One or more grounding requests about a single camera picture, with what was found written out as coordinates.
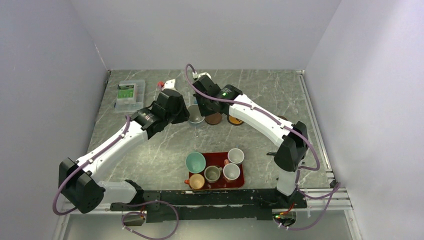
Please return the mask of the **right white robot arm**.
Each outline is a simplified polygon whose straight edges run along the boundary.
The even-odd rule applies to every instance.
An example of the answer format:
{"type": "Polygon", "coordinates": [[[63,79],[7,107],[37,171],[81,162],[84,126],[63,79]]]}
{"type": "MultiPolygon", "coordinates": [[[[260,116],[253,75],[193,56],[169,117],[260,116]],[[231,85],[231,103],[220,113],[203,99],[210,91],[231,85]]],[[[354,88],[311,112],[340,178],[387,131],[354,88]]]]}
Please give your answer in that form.
{"type": "Polygon", "coordinates": [[[280,207],[289,207],[295,201],[296,172],[308,150],[306,125],[277,117],[231,84],[219,87],[206,72],[195,73],[191,84],[201,115],[206,117],[220,113],[234,117],[262,133],[278,147],[274,156],[279,167],[275,200],[280,207]]]}

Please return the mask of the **black orange smiley coaster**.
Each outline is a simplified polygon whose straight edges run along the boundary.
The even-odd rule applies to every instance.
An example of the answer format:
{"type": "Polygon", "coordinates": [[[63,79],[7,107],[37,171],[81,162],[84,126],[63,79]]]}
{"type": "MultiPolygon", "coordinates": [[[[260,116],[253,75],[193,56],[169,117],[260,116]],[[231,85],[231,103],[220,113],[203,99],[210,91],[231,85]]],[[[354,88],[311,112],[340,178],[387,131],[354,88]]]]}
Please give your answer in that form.
{"type": "Polygon", "coordinates": [[[230,123],[231,125],[234,125],[234,126],[240,126],[244,123],[242,120],[240,120],[236,117],[233,117],[231,115],[228,115],[226,119],[227,119],[228,123],[230,123]]]}

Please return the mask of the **dark wooden coaster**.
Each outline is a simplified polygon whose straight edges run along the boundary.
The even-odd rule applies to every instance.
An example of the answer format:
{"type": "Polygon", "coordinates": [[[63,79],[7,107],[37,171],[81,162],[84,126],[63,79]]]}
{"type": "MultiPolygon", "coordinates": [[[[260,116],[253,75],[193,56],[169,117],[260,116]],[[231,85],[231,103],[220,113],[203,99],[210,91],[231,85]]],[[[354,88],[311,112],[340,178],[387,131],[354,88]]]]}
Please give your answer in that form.
{"type": "Polygon", "coordinates": [[[209,125],[217,125],[222,121],[222,114],[217,112],[206,116],[204,120],[209,125]]]}

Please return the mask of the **brown wooden coaster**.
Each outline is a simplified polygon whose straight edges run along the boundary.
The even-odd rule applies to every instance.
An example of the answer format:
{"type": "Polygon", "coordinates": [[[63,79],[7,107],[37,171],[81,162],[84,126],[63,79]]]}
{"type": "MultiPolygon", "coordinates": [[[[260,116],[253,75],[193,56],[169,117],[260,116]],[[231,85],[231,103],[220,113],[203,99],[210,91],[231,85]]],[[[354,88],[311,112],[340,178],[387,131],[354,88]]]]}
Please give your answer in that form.
{"type": "Polygon", "coordinates": [[[284,116],[278,115],[278,117],[279,117],[280,119],[282,119],[282,120],[288,121],[288,119],[287,119],[286,117],[284,117],[284,116]]]}

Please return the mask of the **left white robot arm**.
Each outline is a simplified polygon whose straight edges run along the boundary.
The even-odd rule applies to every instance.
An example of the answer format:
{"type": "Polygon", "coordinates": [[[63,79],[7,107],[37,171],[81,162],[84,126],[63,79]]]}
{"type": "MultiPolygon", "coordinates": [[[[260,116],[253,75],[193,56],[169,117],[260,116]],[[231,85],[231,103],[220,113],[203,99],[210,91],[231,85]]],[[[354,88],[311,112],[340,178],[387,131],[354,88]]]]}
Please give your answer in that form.
{"type": "Polygon", "coordinates": [[[148,107],[127,115],[126,122],[100,146],[79,157],[67,158],[59,165],[59,193],[82,214],[100,204],[119,204],[119,209],[139,209],[144,203],[144,190],[132,180],[110,182],[102,175],[128,151],[148,141],[169,124],[188,121],[183,96],[174,89],[159,93],[148,107]]]}

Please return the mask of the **blue white cup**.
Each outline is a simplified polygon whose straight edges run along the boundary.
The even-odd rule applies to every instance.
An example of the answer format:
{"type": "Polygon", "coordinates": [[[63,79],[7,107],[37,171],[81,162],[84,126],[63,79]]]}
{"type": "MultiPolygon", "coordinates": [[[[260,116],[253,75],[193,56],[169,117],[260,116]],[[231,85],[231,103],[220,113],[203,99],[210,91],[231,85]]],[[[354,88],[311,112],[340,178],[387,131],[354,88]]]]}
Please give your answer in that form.
{"type": "Polygon", "coordinates": [[[203,123],[205,120],[205,117],[202,116],[200,112],[200,108],[198,104],[192,104],[187,108],[189,112],[189,118],[188,122],[192,126],[198,126],[199,124],[203,123]]]}

